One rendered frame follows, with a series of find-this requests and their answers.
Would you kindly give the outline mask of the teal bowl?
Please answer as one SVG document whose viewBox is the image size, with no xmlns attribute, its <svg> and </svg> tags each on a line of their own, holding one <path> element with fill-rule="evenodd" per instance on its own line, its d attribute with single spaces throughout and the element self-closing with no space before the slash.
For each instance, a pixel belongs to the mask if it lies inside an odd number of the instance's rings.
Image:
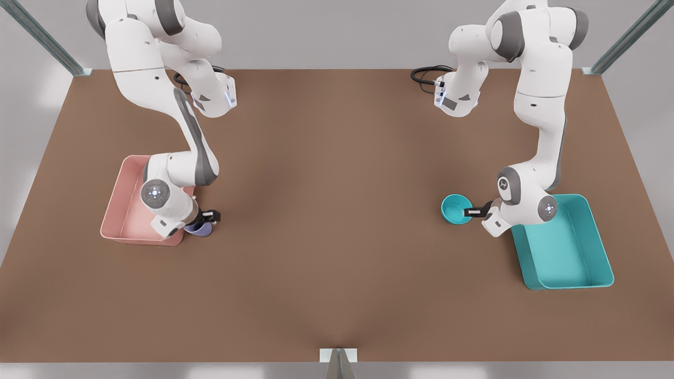
<svg viewBox="0 0 674 379">
<path fill-rule="evenodd" d="M 471 220 L 470 216 L 465 216 L 464 210 L 472 207 L 467 197 L 451 194 L 441 202 L 441 215 L 452 225 L 464 225 Z"/>
</svg>

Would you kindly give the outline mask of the pink box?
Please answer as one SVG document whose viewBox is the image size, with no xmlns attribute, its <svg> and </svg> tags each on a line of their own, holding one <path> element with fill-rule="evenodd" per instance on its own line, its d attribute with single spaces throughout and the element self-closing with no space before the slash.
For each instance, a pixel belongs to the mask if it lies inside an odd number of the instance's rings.
<svg viewBox="0 0 674 379">
<path fill-rule="evenodd" d="M 197 222 L 200 207 L 194 188 L 171 183 L 166 172 L 168 154 L 132 155 L 122 163 L 104 215 L 101 236 L 120 243 L 176 246 L 182 241 L 184 226 Z M 155 210 L 146 206 L 143 194 L 167 193 L 168 202 Z"/>
</svg>

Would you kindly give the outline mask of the teal box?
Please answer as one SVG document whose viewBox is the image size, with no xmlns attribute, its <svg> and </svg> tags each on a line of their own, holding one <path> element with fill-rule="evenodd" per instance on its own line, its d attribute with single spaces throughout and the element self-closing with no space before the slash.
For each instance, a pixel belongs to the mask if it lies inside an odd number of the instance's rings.
<svg viewBox="0 0 674 379">
<path fill-rule="evenodd" d="M 525 286 L 533 291 L 607 287 L 614 275 L 590 204 L 556 194 L 558 213 L 541 225 L 511 228 Z"/>
</svg>

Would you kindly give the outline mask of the silver frame post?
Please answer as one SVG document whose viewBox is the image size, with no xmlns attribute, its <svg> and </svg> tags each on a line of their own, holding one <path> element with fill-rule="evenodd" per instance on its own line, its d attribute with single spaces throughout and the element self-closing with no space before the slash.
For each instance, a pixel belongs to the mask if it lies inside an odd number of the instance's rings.
<svg viewBox="0 0 674 379">
<path fill-rule="evenodd" d="M 319 362 L 328 364 L 326 379 L 356 379 L 351 364 L 358 362 L 357 348 L 321 348 Z"/>
<path fill-rule="evenodd" d="M 74 77 L 89 77 L 91 68 L 82 67 L 17 0 L 0 0 L 2 7 L 34 40 L 49 52 Z"/>
<path fill-rule="evenodd" d="M 674 0 L 655 0 L 650 7 L 627 29 L 627 31 L 590 67 L 583 67 L 583 75 L 602 75 L 643 34 L 674 7 Z"/>
</svg>

